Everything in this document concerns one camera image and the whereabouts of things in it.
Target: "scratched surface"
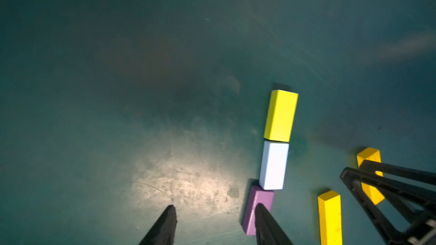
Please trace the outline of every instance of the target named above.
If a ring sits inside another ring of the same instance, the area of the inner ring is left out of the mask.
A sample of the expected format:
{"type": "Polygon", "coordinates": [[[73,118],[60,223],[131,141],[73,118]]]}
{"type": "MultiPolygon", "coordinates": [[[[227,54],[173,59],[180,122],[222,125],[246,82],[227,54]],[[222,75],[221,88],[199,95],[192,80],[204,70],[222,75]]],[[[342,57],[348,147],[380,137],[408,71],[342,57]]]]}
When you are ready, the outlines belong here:
{"type": "Polygon", "coordinates": [[[319,244],[331,188],[344,244],[380,244],[339,174],[362,146],[436,170],[435,17],[436,0],[0,0],[0,244],[136,245],[168,204],[176,244],[255,244],[239,223],[278,84],[300,96],[272,215],[319,244]]]}

